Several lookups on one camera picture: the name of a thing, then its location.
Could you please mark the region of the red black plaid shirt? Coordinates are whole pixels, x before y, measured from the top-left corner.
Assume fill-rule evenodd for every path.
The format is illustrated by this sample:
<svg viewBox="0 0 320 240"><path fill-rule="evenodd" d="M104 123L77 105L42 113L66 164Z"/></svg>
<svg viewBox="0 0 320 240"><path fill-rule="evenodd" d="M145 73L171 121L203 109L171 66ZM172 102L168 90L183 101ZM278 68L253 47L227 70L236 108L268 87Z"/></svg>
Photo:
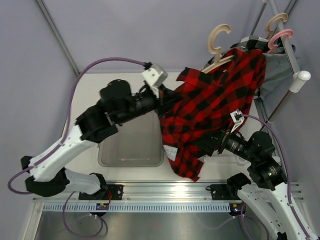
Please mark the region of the red black plaid shirt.
<svg viewBox="0 0 320 240"><path fill-rule="evenodd" d="M194 144L202 135L228 128L230 114L250 112L256 90L265 80L267 60L260 49L226 53L231 61L208 73L186 67L177 77L175 89L182 99L159 118L162 143L177 148L168 157L172 171L196 182L203 167L202 150Z"/></svg>

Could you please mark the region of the beige wooden hanger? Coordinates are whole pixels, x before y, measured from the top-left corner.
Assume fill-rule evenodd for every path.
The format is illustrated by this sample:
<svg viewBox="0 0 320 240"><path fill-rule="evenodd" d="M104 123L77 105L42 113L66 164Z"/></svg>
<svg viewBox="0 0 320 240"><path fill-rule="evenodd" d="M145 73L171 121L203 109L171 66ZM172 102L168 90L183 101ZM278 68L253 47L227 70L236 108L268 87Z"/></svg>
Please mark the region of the beige wooden hanger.
<svg viewBox="0 0 320 240"><path fill-rule="evenodd" d="M229 63L230 61L232 61L234 55L222 57L222 48L220 46L218 46L218 47L214 46L215 40L221 32L229 34L231 31L232 31L232 28L228 24L219 24L211 31L211 33L209 34L208 40L207 40L207 49L211 54L214 55L214 61L209 66L202 69L201 72L207 74L210 71L212 71L218 67L221 67L221 66Z"/></svg>

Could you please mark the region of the grey shirt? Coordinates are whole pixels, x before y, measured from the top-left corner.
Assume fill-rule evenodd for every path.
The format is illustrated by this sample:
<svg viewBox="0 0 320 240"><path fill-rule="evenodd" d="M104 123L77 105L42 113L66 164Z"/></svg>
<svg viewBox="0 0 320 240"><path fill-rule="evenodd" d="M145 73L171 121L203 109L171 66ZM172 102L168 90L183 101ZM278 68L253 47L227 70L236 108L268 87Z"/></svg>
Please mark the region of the grey shirt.
<svg viewBox="0 0 320 240"><path fill-rule="evenodd" d="M258 41L255 48L263 51L266 68L264 82L255 91L253 98L264 100L281 82L292 76L291 66L282 45L278 46L271 54L267 53L269 50L267 42Z"/></svg>

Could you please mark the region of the pink plastic hanger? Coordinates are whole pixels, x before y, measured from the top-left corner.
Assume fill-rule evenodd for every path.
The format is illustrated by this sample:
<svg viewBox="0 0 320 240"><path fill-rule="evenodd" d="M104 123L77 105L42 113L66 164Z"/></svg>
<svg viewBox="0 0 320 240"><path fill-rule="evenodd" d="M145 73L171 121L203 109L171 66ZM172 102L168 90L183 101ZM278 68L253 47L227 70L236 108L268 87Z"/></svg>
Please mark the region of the pink plastic hanger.
<svg viewBox="0 0 320 240"><path fill-rule="evenodd" d="M276 33L269 41L268 41L268 54L272 54L278 47L278 45L276 44L277 39L281 38L281 37L287 37L287 38L291 38L294 36L294 32L292 29L284 29L279 31L278 33Z"/></svg>

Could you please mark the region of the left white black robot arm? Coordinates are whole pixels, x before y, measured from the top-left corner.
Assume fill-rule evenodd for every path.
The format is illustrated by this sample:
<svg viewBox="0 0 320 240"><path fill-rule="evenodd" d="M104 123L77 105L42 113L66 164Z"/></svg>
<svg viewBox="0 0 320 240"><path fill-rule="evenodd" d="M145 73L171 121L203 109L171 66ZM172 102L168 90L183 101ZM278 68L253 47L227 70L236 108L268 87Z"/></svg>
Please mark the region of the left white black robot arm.
<svg viewBox="0 0 320 240"><path fill-rule="evenodd" d="M99 92L100 99L75 120L66 136L42 154L24 156L22 168L30 176L25 180L26 190L41 197L53 197L62 192L81 192L102 199L108 185L102 174L83 174L66 168L66 165L87 149L97 146L118 132L118 126L156 112L163 116L182 96L163 84L155 95L148 84L132 94L130 84L122 79L111 81Z"/></svg>

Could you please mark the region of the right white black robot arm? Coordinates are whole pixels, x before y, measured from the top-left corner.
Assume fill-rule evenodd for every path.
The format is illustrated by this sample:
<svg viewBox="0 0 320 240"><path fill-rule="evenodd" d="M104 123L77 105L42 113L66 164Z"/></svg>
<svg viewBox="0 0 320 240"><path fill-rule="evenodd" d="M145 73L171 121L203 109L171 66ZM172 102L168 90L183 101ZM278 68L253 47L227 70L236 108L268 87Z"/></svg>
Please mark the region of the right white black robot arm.
<svg viewBox="0 0 320 240"><path fill-rule="evenodd" d="M281 165L273 158L275 146L268 133L256 131L249 140L226 131L203 135L194 144L207 155L227 150L250 163L249 173L227 179L226 192L242 200L275 240L318 240L300 212Z"/></svg>

